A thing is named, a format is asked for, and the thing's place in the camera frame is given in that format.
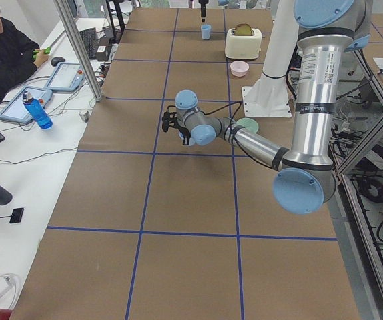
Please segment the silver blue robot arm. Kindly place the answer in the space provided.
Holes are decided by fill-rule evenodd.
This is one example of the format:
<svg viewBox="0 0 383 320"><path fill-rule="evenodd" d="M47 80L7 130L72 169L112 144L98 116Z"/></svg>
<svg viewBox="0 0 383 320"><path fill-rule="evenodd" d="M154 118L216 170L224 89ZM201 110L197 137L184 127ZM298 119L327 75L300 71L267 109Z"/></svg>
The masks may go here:
<svg viewBox="0 0 383 320"><path fill-rule="evenodd" d="M328 146L338 111L341 58L368 43L371 13L371 1L280 1L261 77L252 87L244 87L242 97L257 116L277 115L288 104L291 58L296 50L302 52L290 148L233 119L206 115L190 90L176 95L175 111L164 113L162 129L177 129L184 145L224 139L276 171L273 194L281 207L299 215L317 211L336 189Z"/></svg>

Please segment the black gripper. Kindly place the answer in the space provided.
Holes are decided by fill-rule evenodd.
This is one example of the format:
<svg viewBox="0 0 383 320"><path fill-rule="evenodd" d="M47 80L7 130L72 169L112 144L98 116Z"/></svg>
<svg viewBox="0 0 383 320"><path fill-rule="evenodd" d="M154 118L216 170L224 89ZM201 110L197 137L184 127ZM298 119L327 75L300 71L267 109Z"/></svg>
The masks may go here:
<svg viewBox="0 0 383 320"><path fill-rule="evenodd" d="M176 111L170 111L174 105L168 105L162 117L162 131L167 133L170 128L177 129L184 135L191 135L186 127L179 124Z"/></svg>

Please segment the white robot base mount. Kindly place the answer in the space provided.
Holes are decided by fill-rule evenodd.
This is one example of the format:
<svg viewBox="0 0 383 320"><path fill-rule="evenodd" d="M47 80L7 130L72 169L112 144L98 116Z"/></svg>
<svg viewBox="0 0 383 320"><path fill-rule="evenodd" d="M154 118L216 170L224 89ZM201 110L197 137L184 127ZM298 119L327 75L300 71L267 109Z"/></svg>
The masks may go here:
<svg viewBox="0 0 383 320"><path fill-rule="evenodd" d="M294 1L281 0L260 78L242 88L246 117L291 117L286 73L298 39Z"/></svg>

